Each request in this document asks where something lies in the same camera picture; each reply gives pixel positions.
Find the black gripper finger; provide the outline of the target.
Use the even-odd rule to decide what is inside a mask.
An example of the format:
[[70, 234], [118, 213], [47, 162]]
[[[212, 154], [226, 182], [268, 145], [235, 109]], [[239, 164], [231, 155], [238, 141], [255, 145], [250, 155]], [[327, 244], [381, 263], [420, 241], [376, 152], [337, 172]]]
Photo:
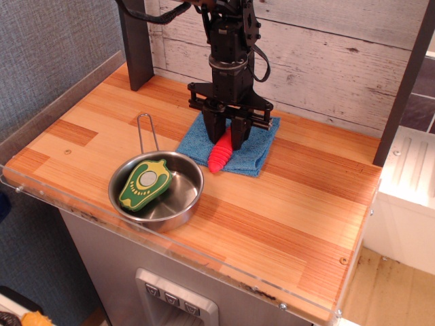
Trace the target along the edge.
[[251, 121], [244, 117], [235, 117], [232, 119], [230, 128], [232, 149], [239, 150], [244, 141], [249, 138]]
[[203, 121], [212, 143], [217, 143], [226, 131], [226, 117], [213, 107], [203, 107]]

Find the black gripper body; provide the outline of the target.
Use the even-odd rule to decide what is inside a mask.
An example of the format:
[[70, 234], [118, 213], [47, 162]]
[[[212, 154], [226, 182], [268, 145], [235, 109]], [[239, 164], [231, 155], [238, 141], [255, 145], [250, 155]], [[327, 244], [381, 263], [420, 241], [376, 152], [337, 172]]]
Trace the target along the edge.
[[254, 91], [254, 61], [220, 62], [210, 60], [211, 83], [190, 83], [189, 106], [201, 110], [210, 104], [228, 118], [245, 117], [252, 126], [270, 129], [273, 105]]

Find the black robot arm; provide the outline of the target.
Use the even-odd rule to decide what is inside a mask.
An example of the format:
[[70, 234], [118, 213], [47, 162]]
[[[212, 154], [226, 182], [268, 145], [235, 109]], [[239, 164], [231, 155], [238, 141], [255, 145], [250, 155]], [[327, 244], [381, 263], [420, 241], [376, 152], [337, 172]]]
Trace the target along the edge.
[[256, 46], [261, 38], [252, 1], [193, 1], [203, 19], [211, 48], [210, 83], [191, 83], [189, 104], [203, 113], [209, 139], [217, 143], [231, 121], [232, 148], [238, 150], [248, 140], [252, 127], [271, 127], [273, 105], [254, 91], [255, 82], [265, 82], [255, 74], [255, 56], [266, 58]]

